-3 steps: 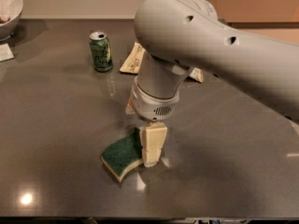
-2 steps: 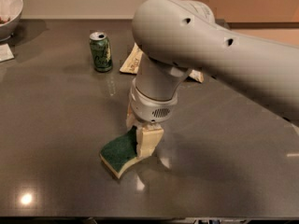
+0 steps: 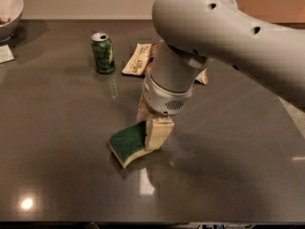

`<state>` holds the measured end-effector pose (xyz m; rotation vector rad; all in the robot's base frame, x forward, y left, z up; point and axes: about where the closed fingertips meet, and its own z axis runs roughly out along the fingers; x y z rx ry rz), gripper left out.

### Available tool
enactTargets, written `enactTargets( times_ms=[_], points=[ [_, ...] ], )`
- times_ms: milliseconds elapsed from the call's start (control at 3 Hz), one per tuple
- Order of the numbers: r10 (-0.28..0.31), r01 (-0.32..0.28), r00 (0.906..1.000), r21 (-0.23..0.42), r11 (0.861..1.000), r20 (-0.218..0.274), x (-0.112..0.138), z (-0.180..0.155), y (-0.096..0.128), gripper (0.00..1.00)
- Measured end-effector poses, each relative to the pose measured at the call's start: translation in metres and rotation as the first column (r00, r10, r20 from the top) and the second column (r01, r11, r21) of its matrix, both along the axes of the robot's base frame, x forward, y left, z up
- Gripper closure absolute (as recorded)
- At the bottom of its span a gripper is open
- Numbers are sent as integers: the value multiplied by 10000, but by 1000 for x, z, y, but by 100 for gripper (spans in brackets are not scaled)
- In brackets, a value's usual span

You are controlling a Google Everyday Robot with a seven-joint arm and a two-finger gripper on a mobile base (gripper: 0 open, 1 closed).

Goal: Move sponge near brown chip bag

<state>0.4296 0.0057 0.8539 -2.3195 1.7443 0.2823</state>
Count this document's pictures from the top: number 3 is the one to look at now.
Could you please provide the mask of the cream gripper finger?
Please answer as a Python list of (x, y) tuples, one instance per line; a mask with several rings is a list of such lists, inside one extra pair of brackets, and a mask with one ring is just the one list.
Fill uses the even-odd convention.
[(144, 96), (141, 95), (139, 99), (136, 119), (138, 122), (146, 121), (152, 114), (146, 107)]
[(174, 127), (170, 116), (150, 115), (146, 120), (145, 150), (158, 150)]

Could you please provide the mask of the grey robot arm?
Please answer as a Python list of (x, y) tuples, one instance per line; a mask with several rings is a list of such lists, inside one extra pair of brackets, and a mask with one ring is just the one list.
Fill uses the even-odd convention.
[(161, 41), (137, 114), (147, 123), (147, 151), (159, 149), (169, 136), (172, 117), (183, 111), (195, 78), (213, 60), (304, 108), (304, 31), (255, 19), (235, 0), (154, 0), (152, 23)]

